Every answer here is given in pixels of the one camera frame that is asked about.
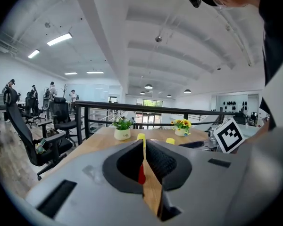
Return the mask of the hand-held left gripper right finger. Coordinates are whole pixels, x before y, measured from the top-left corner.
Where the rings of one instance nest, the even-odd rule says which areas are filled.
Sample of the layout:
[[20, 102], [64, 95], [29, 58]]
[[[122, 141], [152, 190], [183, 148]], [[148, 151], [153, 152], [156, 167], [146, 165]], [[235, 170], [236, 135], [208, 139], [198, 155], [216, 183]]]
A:
[[158, 208], [162, 225], [230, 225], [248, 148], [225, 154], [147, 140], [146, 160], [162, 185]]

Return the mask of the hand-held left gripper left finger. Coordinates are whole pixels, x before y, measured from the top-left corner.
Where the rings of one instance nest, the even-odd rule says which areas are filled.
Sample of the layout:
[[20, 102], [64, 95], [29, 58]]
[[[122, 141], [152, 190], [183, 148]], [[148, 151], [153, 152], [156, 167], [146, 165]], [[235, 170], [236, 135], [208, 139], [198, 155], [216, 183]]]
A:
[[44, 177], [26, 201], [58, 225], [158, 226], [143, 199], [141, 140], [82, 154]]

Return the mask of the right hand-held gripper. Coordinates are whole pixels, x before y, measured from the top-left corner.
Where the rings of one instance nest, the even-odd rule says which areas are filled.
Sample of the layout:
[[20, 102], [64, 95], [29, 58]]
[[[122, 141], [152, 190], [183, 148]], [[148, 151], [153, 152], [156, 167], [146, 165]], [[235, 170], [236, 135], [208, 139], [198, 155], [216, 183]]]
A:
[[236, 121], [233, 118], [228, 118], [222, 124], [215, 125], [209, 130], [208, 140], [204, 142], [196, 141], [179, 144], [179, 146], [191, 149], [204, 146], [216, 152], [231, 153], [238, 148], [244, 140], [245, 137]]

